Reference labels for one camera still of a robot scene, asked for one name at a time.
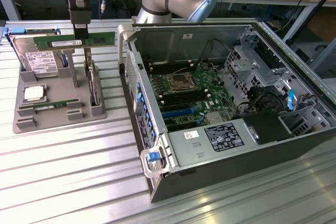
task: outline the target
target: cpu socket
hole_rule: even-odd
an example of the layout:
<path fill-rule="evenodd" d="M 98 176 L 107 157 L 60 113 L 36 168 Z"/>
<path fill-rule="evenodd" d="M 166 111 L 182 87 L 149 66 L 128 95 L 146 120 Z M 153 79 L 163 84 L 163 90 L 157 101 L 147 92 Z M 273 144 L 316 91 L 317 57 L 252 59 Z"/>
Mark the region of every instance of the cpu socket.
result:
<path fill-rule="evenodd" d="M 166 76 L 172 91 L 179 92 L 196 89 L 195 82 L 189 73 L 172 73 Z"/>

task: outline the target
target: metal rod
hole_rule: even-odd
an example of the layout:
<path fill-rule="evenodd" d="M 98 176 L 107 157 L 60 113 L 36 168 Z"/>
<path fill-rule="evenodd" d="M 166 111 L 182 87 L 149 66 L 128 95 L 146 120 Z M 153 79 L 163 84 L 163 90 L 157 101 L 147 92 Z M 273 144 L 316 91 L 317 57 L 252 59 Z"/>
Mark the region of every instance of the metal rod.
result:
<path fill-rule="evenodd" d="M 319 4 L 312 10 L 312 12 L 308 15 L 306 20 L 302 23 L 300 28 L 297 30 L 297 32 L 293 35 L 292 41 L 298 36 L 298 34 L 303 30 L 303 28 L 311 21 L 311 19 L 315 16 L 315 14 L 320 10 L 320 8 L 325 4 L 327 0 L 321 0 Z"/>

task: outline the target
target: power supply label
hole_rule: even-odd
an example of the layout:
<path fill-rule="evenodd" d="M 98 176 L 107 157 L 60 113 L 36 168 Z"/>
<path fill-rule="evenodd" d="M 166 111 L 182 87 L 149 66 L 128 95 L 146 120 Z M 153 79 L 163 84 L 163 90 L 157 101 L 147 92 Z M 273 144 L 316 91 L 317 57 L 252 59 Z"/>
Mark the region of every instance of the power supply label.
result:
<path fill-rule="evenodd" d="M 205 128 L 205 133 L 216 152 L 225 151 L 231 148 L 243 146 L 236 128 L 232 123 Z"/>

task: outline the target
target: warning label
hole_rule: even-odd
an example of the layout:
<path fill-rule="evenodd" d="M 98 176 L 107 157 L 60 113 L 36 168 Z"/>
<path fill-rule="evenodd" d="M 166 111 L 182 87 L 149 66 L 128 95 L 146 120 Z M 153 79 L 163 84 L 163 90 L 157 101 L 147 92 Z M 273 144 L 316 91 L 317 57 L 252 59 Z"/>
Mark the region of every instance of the warning label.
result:
<path fill-rule="evenodd" d="M 147 133 L 147 130 L 146 130 L 146 124 L 145 124 L 145 121 L 143 120 L 142 115 L 137 115 L 136 119 L 138 121 L 138 126 L 139 126 L 140 134 L 141 134 L 141 137 L 142 137 L 142 140 L 143 140 L 143 145 L 144 145 L 145 149 L 152 148 L 154 146 L 154 143 L 148 137 L 148 133 Z"/>
<path fill-rule="evenodd" d="M 232 123 L 205 128 L 205 133 L 215 151 L 221 152 L 244 145 Z"/>
<path fill-rule="evenodd" d="M 57 72 L 54 54 L 51 51 L 27 52 L 26 57 L 35 74 Z"/>

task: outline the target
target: blue pcie slot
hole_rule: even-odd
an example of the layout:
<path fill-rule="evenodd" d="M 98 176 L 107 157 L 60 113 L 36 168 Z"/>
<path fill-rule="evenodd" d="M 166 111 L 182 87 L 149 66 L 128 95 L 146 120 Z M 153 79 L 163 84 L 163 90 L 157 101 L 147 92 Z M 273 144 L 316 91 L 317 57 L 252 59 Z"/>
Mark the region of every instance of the blue pcie slot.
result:
<path fill-rule="evenodd" d="M 180 111 L 174 111 L 174 112 L 164 112 L 162 113 L 163 118 L 174 118 L 176 116 L 181 115 L 192 115 L 195 113 L 196 108 L 191 108 L 188 110 L 180 110 Z"/>

